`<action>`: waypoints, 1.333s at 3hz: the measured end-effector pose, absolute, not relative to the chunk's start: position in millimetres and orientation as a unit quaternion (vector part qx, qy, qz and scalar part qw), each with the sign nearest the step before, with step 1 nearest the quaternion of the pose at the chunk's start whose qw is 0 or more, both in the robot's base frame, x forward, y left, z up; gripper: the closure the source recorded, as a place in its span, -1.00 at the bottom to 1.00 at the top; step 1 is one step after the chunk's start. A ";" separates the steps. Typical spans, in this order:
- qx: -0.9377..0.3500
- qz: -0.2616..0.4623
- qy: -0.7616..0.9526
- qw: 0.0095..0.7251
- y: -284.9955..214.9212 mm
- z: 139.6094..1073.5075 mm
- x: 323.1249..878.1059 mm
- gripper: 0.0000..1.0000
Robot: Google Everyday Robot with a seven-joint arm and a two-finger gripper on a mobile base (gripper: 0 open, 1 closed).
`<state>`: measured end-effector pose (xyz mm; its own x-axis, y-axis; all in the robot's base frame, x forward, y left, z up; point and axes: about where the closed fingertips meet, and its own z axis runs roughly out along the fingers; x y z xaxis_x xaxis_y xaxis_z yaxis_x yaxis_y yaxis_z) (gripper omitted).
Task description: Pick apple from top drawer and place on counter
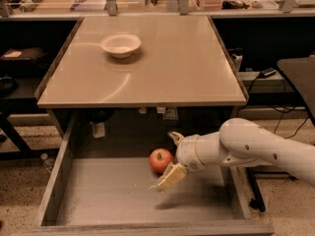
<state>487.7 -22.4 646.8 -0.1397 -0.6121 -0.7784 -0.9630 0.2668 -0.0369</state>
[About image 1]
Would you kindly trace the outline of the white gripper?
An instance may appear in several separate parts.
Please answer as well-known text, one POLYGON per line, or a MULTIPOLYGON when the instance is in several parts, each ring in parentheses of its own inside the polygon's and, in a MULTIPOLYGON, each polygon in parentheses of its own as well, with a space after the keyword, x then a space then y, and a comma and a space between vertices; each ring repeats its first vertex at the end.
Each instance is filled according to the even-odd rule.
POLYGON ((205 168, 197 155, 197 141, 199 136, 193 135, 184 137, 182 134, 170 131, 167 135, 177 146, 175 157, 179 163, 170 162, 163 174, 154 184, 154 189, 158 192, 165 191, 177 182, 186 177, 187 171, 193 172, 205 168))

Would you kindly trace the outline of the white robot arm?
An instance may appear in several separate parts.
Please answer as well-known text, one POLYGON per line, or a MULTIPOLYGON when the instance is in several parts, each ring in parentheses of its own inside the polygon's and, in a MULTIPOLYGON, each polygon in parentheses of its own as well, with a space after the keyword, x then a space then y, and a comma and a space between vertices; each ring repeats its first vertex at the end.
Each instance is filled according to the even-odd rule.
POLYGON ((190 172, 210 165, 257 166, 267 162, 312 186, 315 185, 315 147, 279 137, 258 124, 232 118, 207 135, 168 134, 176 144, 176 163, 169 163, 154 188, 163 192, 190 172))

